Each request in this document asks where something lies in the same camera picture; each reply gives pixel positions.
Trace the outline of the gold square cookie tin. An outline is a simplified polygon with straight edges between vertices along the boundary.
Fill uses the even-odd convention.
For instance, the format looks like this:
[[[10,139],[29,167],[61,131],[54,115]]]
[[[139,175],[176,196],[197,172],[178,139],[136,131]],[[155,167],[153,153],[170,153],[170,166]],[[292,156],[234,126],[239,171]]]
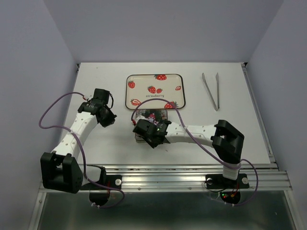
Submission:
[[[137,123],[140,119],[145,119],[143,116],[138,117],[138,120],[135,121]],[[135,140],[138,143],[145,142],[139,135],[135,134]]]

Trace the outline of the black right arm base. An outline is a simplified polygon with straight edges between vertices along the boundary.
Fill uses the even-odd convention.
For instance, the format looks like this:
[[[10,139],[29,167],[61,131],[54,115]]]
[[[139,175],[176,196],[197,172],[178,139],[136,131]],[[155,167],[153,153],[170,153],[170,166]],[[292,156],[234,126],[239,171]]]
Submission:
[[[207,174],[204,184],[209,190],[249,188],[248,177],[245,173],[240,173],[235,180],[224,178],[222,174]]]

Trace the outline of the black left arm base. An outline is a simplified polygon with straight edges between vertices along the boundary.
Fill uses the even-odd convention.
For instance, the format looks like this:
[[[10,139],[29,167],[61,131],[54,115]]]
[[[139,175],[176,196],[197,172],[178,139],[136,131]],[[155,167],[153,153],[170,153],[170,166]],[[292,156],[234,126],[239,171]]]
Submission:
[[[116,174],[116,175],[107,174],[106,180],[103,183],[103,186],[116,188],[116,189],[121,189],[121,185],[122,185],[122,176],[119,174]],[[106,190],[106,189],[96,186],[92,183],[87,183],[87,184],[84,184],[80,188],[80,190],[85,191],[85,190]]]

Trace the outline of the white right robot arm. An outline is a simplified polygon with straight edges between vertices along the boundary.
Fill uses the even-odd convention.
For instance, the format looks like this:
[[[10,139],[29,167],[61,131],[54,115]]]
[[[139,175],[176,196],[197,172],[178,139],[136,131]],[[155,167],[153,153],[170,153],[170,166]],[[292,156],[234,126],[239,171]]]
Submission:
[[[221,183],[231,187],[238,182],[244,135],[225,120],[215,125],[184,126],[168,120],[157,124],[140,116],[133,132],[153,149],[167,143],[192,143],[223,165]]]

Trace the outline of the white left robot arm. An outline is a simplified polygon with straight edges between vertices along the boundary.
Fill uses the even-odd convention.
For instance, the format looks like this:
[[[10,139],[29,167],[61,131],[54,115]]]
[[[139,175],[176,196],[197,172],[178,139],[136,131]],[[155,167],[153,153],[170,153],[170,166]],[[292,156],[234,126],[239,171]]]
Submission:
[[[97,189],[106,185],[107,177],[100,172],[95,172],[89,179],[86,168],[81,168],[77,159],[82,155],[86,160],[83,146],[97,125],[108,127],[114,124],[116,115],[108,105],[114,99],[110,91],[104,89],[95,89],[92,98],[82,97],[84,102],[78,108],[72,126],[61,126],[67,132],[64,138],[50,153],[41,156],[42,182],[46,189],[75,194],[88,183]]]

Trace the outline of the gold tin lid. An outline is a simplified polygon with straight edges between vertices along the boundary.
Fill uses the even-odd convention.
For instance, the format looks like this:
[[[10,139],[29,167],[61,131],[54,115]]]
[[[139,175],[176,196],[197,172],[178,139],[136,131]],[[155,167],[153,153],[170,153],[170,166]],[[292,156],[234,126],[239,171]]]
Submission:
[[[134,120],[137,121],[138,117],[143,116],[146,120],[157,125],[162,120],[168,119],[166,109],[139,109],[135,113]]]

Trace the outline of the metal tongs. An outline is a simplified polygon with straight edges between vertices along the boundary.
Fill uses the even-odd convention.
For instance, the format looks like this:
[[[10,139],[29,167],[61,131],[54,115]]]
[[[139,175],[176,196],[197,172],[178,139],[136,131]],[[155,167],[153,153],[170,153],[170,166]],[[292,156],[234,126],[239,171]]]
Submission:
[[[203,84],[208,93],[210,101],[215,111],[220,110],[220,84],[219,73],[217,72],[212,79],[208,79],[204,73],[201,75]]]

